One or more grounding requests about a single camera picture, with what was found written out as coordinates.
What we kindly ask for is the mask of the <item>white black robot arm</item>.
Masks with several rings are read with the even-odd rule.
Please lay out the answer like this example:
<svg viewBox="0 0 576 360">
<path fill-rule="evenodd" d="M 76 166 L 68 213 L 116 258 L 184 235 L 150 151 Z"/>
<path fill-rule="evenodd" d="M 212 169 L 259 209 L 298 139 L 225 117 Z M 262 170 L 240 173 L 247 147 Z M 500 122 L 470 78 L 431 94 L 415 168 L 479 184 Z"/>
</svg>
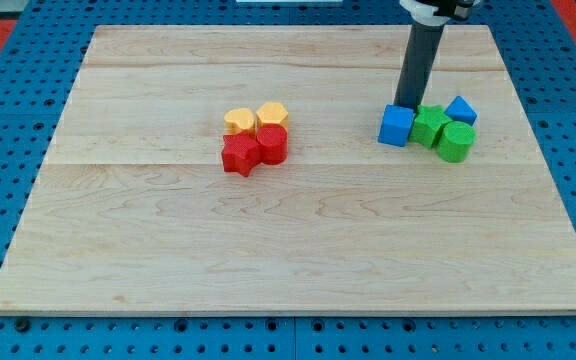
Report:
<svg viewBox="0 0 576 360">
<path fill-rule="evenodd" d="M 399 0 L 416 23 L 425 26 L 443 26 L 449 20 L 467 20 L 480 0 Z"/>
</svg>

